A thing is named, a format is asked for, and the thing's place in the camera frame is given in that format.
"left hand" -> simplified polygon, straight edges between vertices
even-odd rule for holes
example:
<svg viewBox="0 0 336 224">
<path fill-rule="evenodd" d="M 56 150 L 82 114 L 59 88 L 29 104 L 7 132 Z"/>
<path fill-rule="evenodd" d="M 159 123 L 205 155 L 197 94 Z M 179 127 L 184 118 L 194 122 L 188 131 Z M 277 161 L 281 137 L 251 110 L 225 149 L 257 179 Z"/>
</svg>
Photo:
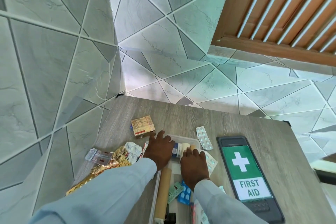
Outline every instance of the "left hand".
<svg viewBox="0 0 336 224">
<path fill-rule="evenodd" d="M 144 158 L 150 158 L 155 162 L 157 171 L 161 170 L 168 164 L 175 145 L 175 141 L 171 140 L 170 136 L 162 138 L 164 133 L 165 132 L 161 130 L 155 139 L 154 136 L 156 133 L 152 132 L 149 136 L 147 149 L 143 154 Z"/>
</svg>

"right hand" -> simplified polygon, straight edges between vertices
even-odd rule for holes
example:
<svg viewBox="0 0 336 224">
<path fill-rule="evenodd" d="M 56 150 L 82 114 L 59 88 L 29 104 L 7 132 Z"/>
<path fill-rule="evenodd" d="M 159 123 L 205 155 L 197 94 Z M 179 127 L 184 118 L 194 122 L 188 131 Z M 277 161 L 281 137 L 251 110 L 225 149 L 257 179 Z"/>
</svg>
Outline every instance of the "right hand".
<svg viewBox="0 0 336 224">
<path fill-rule="evenodd" d="M 198 154 L 198 150 L 188 147 L 183 152 L 181 158 L 181 175 L 186 185 L 194 191 L 196 184 L 204 179 L 209 179 L 209 171 L 205 153 L 201 151 Z"/>
</svg>

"wooden table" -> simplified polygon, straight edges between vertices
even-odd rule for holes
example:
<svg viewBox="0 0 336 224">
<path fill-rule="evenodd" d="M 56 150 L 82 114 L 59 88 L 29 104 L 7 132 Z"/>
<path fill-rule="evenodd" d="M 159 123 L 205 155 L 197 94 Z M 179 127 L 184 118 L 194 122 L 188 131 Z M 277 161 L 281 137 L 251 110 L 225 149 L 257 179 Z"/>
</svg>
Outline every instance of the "wooden table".
<svg viewBox="0 0 336 224">
<path fill-rule="evenodd" d="M 197 138 L 195 128 L 204 126 L 214 146 L 209 153 L 218 160 L 211 175 L 234 197 L 220 150 L 218 136 L 245 136 L 258 159 L 288 224 L 336 223 L 336 218 L 309 166 L 290 126 L 282 121 L 268 120 L 196 107 L 169 104 L 147 99 L 119 96 L 113 103 L 94 147 L 113 151 L 127 141 L 143 146 L 145 139 L 135 139 L 130 130 L 131 119 L 150 115 L 156 131 Z M 83 160 L 75 183 L 92 168 Z M 125 223 L 148 224 L 156 177 L 149 182 Z"/>
</svg>

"green packet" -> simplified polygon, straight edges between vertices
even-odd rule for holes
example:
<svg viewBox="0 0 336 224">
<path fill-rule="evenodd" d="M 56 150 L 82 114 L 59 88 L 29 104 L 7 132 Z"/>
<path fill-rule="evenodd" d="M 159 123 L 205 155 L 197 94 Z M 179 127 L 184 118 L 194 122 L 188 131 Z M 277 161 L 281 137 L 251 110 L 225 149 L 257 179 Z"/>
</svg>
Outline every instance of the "green packet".
<svg viewBox="0 0 336 224">
<path fill-rule="evenodd" d="M 183 186 L 181 183 L 177 182 L 169 188 L 168 204 L 171 203 L 181 192 L 183 191 Z"/>
</svg>

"light blue sleeve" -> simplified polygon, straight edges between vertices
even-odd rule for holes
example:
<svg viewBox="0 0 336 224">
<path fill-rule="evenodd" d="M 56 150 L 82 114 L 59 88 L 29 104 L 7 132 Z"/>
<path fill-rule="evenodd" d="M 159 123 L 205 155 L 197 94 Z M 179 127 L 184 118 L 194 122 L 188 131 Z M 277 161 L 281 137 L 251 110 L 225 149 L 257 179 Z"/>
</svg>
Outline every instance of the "light blue sleeve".
<svg viewBox="0 0 336 224">
<path fill-rule="evenodd" d="M 243 203 L 223 193 L 211 180 L 198 182 L 194 189 L 194 195 L 210 224 L 267 224 Z"/>
<path fill-rule="evenodd" d="M 29 224 L 122 224 L 156 170 L 149 158 L 106 170 L 69 196 L 44 205 Z"/>
</svg>

